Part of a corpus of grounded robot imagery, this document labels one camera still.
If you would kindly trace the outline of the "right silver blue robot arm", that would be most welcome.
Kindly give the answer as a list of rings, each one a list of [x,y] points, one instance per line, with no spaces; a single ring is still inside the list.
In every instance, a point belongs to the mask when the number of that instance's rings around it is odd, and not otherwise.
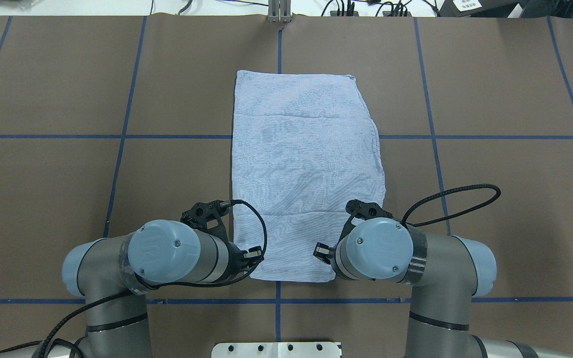
[[[333,247],[317,243],[313,254],[343,279],[411,286],[407,358],[541,357],[530,345],[470,333],[472,299],[487,295],[497,275],[495,255],[484,243],[371,218]]]

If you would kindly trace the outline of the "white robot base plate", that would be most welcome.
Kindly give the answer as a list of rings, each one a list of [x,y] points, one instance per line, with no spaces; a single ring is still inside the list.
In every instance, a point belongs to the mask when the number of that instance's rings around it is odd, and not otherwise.
[[[214,346],[212,358],[341,358],[336,342],[222,343]]]

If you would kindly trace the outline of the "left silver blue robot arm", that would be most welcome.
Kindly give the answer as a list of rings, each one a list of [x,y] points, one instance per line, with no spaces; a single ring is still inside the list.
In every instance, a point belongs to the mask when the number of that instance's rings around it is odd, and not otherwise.
[[[223,227],[152,220],[120,237],[75,247],[62,265],[67,290],[86,303],[45,338],[0,358],[150,358],[146,295],[163,287],[224,287],[263,261],[266,245],[239,249]]]

